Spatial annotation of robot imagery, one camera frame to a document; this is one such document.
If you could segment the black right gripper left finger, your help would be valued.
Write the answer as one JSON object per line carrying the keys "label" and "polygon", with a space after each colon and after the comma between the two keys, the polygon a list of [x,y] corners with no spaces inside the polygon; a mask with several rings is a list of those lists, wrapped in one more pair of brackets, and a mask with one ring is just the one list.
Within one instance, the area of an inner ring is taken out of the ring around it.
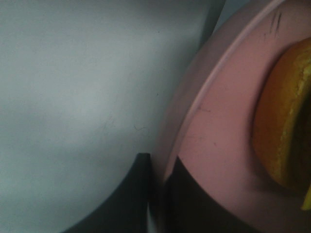
{"label": "black right gripper left finger", "polygon": [[151,157],[136,155],[116,190],[96,210],[66,233],[146,233],[151,178]]}

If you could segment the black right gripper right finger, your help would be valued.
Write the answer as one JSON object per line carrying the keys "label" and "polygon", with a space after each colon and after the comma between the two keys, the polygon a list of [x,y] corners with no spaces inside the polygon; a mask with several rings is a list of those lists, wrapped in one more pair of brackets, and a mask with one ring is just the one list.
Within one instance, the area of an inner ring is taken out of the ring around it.
{"label": "black right gripper right finger", "polygon": [[210,197],[177,158],[167,182],[166,233],[257,233]]}

